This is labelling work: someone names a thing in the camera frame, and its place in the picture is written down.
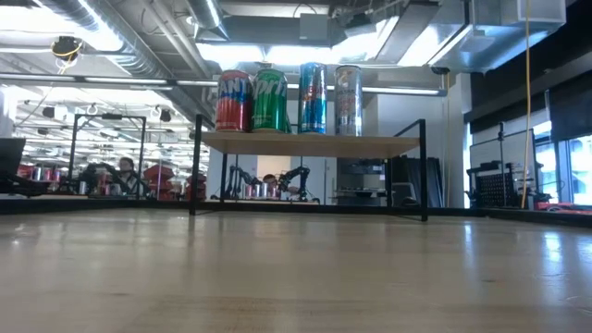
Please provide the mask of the blue silver slim energy can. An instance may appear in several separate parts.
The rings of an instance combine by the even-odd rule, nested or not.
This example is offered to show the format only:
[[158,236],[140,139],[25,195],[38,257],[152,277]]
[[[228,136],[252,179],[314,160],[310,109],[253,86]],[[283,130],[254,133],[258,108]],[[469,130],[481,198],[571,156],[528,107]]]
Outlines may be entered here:
[[310,62],[300,66],[298,132],[327,132],[327,66]]

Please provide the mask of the green Sprite soda can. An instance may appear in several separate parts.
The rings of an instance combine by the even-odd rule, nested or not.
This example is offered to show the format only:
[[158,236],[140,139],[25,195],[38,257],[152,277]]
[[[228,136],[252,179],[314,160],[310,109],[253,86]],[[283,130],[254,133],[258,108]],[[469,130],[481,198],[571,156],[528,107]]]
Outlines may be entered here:
[[265,68],[254,78],[252,132],[288,132],[288,82],[283,72]]

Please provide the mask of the slim silver can black lid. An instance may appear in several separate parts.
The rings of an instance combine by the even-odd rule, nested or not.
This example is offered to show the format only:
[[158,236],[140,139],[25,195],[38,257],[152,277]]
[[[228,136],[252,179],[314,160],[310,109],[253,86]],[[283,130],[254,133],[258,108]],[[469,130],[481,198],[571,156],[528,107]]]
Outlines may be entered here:
[[337,135],[361,136],[362,71],[356,66],[339,66],[335,71],[334,115]]

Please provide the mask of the red Fanta soda can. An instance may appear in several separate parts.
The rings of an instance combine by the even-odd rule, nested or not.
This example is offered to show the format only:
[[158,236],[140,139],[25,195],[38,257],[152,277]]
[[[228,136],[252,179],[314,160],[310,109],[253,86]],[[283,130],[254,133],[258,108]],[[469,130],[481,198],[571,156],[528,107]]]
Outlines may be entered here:
[[253,84],[240,70],[226,70],[217,83],[216,131],[248,132],[253,114]]

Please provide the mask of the red storage boxes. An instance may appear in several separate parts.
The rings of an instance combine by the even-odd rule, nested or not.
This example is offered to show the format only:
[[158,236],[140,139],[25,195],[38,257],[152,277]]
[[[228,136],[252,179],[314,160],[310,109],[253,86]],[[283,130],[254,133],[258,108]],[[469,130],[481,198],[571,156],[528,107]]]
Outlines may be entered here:
[[171,180],[175,177],[170,167],[159,164],[143,171],[143,179],[149,187],[150,196],[158,201],[172,201],[175,198]]

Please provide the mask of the black pegboard rack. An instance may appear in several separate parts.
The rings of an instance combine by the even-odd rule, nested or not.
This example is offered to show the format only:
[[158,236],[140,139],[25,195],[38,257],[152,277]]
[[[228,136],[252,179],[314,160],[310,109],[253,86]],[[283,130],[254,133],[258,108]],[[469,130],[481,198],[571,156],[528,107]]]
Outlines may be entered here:
[[466,174],[469,190],[465,193],[472,209],[520,207],[512,163],[485,162],[467,169]]

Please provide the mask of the black tripod stand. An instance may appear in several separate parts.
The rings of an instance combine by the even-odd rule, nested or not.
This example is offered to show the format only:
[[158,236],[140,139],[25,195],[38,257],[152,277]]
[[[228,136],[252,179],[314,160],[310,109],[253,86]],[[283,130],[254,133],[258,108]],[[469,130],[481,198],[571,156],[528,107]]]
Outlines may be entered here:
[[506,164],[504,162],[503,156],[503,142],[504,142],[504,122],[499,123],[499,132],[498,132],[498,142],[499,142],[499,162],[500,162],[500,174],[501,174],[501,188],[502,188],[502,205],[501,207],[505,207],[507,203],[507,192],[506,192],[506,178],[505,178],[505,169]]

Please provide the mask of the black monitor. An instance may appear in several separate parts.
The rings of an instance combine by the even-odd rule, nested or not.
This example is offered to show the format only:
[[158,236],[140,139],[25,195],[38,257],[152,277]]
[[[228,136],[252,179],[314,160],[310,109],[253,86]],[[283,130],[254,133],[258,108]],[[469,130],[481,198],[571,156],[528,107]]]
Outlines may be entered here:
[[18,170],[25,144],[23,138],[0,138],[0,193],[15,192],[24,183]]

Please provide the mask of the wooden shelf black metal frame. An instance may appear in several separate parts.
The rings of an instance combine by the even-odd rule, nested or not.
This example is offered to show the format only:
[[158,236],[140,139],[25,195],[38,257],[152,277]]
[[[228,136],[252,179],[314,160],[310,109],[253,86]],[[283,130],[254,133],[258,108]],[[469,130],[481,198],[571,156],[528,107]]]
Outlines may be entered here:
[[197,204],[197,178],[201,145],[223,154],[221,188],[226,188],[228,155],[285,155],[334,158],[377,158],[386,162],[385,180],[387,205],[392,202],[392,159],[415,148],[420,152],[420,200],[417,208],[428,208],[426,121],[423,118],[400,130],[393,137],[323,136],[304,134],[204,132],[204,117],[195,118],[193,160],[191,170],[191,196],[189,203]]

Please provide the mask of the round silver ventilation duct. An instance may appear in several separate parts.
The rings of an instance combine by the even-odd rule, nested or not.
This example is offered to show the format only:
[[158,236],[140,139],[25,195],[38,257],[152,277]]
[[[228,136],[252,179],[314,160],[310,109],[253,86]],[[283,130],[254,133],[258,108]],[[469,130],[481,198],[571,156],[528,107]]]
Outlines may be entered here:
[[171,71],[107,0],[32,0],[78,25],[82,40],[109,53],[110,61],[133,78],[170,79]]

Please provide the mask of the black aluminium table frame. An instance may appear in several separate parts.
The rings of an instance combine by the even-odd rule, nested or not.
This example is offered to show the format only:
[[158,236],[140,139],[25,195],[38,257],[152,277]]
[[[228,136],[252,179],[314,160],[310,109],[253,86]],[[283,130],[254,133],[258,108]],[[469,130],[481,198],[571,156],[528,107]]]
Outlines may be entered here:
[[591,215],[536,212],[512,209],[461,209],[345,206],[296,203],[233,203],[233,202],[159,202],[113,199],[0,199],[0,215],[75,212],[105,209],[184,209],[188,213],[198,211],[351,214],[383,216],[418,216],[427,221],[432,216],[489,217],[550,226],[592,229]]

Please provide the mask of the background black station frame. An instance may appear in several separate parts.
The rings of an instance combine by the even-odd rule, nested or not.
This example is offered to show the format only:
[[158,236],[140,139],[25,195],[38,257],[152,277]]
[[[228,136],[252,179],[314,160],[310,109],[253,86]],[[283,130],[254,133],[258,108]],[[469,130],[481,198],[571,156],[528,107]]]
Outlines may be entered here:
[[142,189],[141,173],[142,173],[142,163],[143,163],[143,158],[144,158],[144,143],[145,143],[145,135],[146,135],[147,117],[145,117],[145,116],[126,116],[126,115],[115,114],[115,113],[104,113],[101,115],[98,115],[98,114],[95,114],[95,115],[75,114],[74,115],[74,122],[73,122],[72,136],[71,136],[69,162],[68,162],[68,180],[69,181],[72,181],[72,179],[73,179],[73,169],[74,169],[74,162],[75,162],[75,152],[76,152],[76,143],[77,143],[77,138],[78,138],[78,132],[79,132],[79,130],[81,130],[83,128],[83,125],[79,125],[78,122],[82,117],[85,117],[87,120],[91,120],[96,117],[99,117],[103,120],[113,120],[113,121],[123,120],[123,119],[128,119],[130,121],[132,121],[133,119],[140,120],[140,122],[142,123],[142,128],[141,128],[141,141],[140,141],[140,148],[139,148],[139,161],[137,164],[137,170],[133,172],[133,175],[136,177],[136,185],[137,185],[136,199],[139,200],[142,195],[141,194],[141,189]]

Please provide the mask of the rectangular silver ventilation duct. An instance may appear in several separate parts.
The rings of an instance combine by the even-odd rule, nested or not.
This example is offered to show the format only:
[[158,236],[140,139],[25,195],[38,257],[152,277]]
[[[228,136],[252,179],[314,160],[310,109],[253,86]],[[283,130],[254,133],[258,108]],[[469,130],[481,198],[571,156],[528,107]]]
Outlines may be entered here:
[[395,0],[373,59],[488,72],[557,31],[571,0]]

